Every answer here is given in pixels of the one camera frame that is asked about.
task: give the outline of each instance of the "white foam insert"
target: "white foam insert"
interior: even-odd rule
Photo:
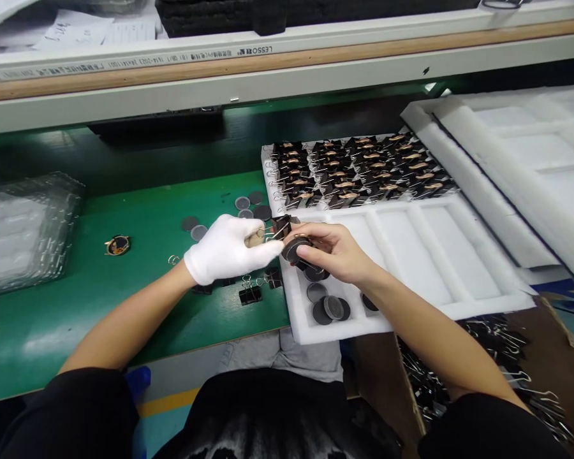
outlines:
[[[489,108],[538,122],[500,126]],[[574,87],[450,96],[433,111],[574,273]]]
[[[410,103],[402,118],[455,179],[517,264],[523,268],[559,265],[493,183],[472,159],[436,124],[431,113],[442,99]]]
[[[267,174],[267,150],[262,150],[262,163],[270,205],[274,215],[283,215],[280,201],[272,199],[277,187]],[[534,306],[534,292],[515,275],[508,258],[458,194],[335,210],[303,208],[290,214],[301,221],[345,225],[376,263],[453,320]],[[321,283],[330,295],[349,303],[351,317],[319,325],[306,296],[310,282],[298,268],[279,259],[296,342],[313,344],[392,330],[380,312],[364,307],[355,286],[332,276]]]

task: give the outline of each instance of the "watch face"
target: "watch face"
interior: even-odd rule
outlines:
[[[129,250],[129,236],[117,235],[104,244],[107,247],[108,255],[123,255]]]

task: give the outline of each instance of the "gloved hand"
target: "gloved hand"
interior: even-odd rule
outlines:
[[[267,266],[281,253],[282,241],[252,248],[244,244],[245,238],[263,226],[263,221],[257,219],[220,216],[202,240],[185,252],[183,261],[193,280],[205,286],[216,279],[245,275]]]

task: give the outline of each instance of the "clear plastic packaging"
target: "clear plastic packaging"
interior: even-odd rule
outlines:
[[[83,190],[59,172],[0,185],[0,293],[63,273]]]

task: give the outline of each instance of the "round magnet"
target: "round magnet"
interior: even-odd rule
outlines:
[[[261,191],[251,191],[251,194],[249,194],[249,201],[251,204],[260,204],[263,201],[263,193]]]
[[[194,241],[199,241],[204,237],[207,231],[208,228],[206,228],[206,226],[204,225],[194,226],[193,228],[191,228],[191,238]]]
[[[323,298],[313,305],[313,319],[319,325],[329,325],[332,323],[332,318],[327,315],[323,307]]]
[[[327,288],[323,284],[314,282],[308,286],[306,289],[306,296],[313,303],[321,300],[324,296],[327,296]]]
[[[243,210],[249,208],[251,202],[249,201],[249,198],[247,198],[246,196],[241,196],[240,198],[236,198],[236,200],[234,201],[234,205],[238,210]]]
[[[129,250],[129,236],[124,235],[116,235],[113,236],[108,242],[105,242],[104,245],[107,247],[107,255],[117,256],[123,255],[125,252]]]
[[[300,245],[309,245],[312,246],[313,244],[307,237],[295,237],[290,240],[287,244],[285,244],[285,248],[281,252],[283,258],[290,263],[297,263],[300,261],[300,257],[296,252],[298,246]]]
[[[351,307],[344,298],[338,298],[338,299],[340,300],[340,302],[342,303],[342,307],[344,308],[344,314],[342,315],[342,319],[340,319],[340,322],[344,322],[349,317],[351,317]]]
[[[369,310],[378,311],[378,308],[375,306],[374,303],[372,303],[372,300],[370,300],[370,298],[365,296],[363,293],[362,293],[362,302],[364,303],[364,306],[366,306]]]
[[[256,206],[253,209],[253,215],[259,220],[268,221],[272,218],[272,209],[266,205]]]
[[[238,218],[253,218],[253,213],[249,209],[242,209],[238,213]]]
[[[341,320],[344,317],[344,306],[337,296],[326,296],[323,299],[323,308],[330,319]]]
[[[308,266],[304,270],[304,277],[309,282],[319,282],[330,277],[330,274],[318,266]]]
[[[180,223],[180,226],[185,231],[191,231],[191,229],[198,224],[198,219],[193,216],[183,218],[183,221]]]

